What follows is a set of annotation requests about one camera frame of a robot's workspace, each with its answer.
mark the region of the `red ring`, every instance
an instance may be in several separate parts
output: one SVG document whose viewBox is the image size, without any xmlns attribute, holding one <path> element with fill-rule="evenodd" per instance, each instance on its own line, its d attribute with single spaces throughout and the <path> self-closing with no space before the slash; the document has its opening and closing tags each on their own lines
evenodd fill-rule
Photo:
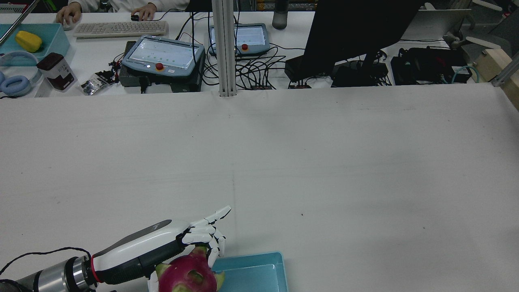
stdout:
<svg viewBox="0 0 519 292">
<path fill-rule="evenodd" d="M 92 275 L 94 275 L 94 279 L 95 279 L 98 283 L 102 283 L 103 281 L 99 280 L 99 278 L 98 278 L 97 275 L 95 274 L 95 269 L 94 269 L 94 256 L 92 256 L 92 258 L 90 259 L 90 269 L 92 270 Z"/>
</svg>

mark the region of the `blue tray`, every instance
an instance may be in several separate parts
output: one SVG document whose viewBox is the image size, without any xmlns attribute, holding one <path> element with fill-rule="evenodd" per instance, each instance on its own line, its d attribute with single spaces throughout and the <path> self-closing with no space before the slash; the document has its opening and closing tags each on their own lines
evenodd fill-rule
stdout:
<svg viewBox="0 0 519 292">
<path fill-rule="evenodd" d="M 4 35 L 4 33 L 10 27 L 10 24 L 0 24 L 0 35 Z M 38 61 L 41 61 L 51 52 L 56 52 L 58 54 L 65 56 L 67 51 L 69 50 L 69 39 L 66 37 L 65 32 L 61 27 L 61 24 L 22 23 L 19 27 L 15 29 L 13 34 L 5 41 L 5 43 L 0 46 L 0 54 L 4 54 L 11 51 L 25 51 L 15 41 L 15 35 L 21 30 L 33 33 L 42 39 L 42 46 L 39 48 L 38 51 L 33 53 L 33 55 L 36 56 Z M 5 64 L 5 66 L 34 66 L 34 61 L 26 60 L 22 57 L 15 57 L 10 62 Z"/>
<path fill-rule="evenodd" d="M 266 254 L 219 258 L 213 271 L 225 271 L 220 292 L 288 292 L 283 255 Z"/>
</svg>

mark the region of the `black monitor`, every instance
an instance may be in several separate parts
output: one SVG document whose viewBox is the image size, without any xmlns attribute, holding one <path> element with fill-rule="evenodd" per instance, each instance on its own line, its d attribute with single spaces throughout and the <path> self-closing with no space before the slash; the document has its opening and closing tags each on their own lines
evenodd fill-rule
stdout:
<svg viewBox="0 0 519 292">
<path fill-rule="evenodd" d="M 420 0 L 319 0 L 305 53 L 286 61 L 286 75 L 292 82 L 316 75 L 332 76 L 335 63 L 366 55 L 355 74 L 358 85 L 371 85 L 366 75 L 376 54 L 400 40 L 423 3 Z"/>
</svg>

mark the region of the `wooden block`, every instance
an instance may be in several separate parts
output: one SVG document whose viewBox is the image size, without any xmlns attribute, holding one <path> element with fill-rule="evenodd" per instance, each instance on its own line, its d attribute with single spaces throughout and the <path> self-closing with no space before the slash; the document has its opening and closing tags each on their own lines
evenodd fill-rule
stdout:
<svg viewBox="0 0 519 292">
<path fill-rule="evenodd" d="M 480 73 L 480 82 L 488 82 L 494 78 L 512 59 L 502 49 L 486 49 L 474 61 L 473 66 Z M 519 71 L 515 72 L 502 86 L 504 93 L 519 111 Z"/>
</svg>

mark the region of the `person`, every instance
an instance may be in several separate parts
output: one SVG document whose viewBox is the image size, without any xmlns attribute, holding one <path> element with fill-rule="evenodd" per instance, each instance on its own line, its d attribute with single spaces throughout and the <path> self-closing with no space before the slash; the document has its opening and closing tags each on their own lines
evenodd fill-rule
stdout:
<svg viewBox="0 0 519 292">
<path fill-rule="evenodd" d="M 131 12 L 131 15 L 139 14 L 139 21 L 152 20 L 155 12 L 167 11 L 168 9 L 185 10 L 189 0 L 110 0 L 113 12 Z M 56 22 L 63 20 L 76 23 L 81 18 L 81 13 L 96 12 L 101 5 L 99 0 L 69 0 L 69 4 L 61 8 L 56 14 Z"/>
</svg>

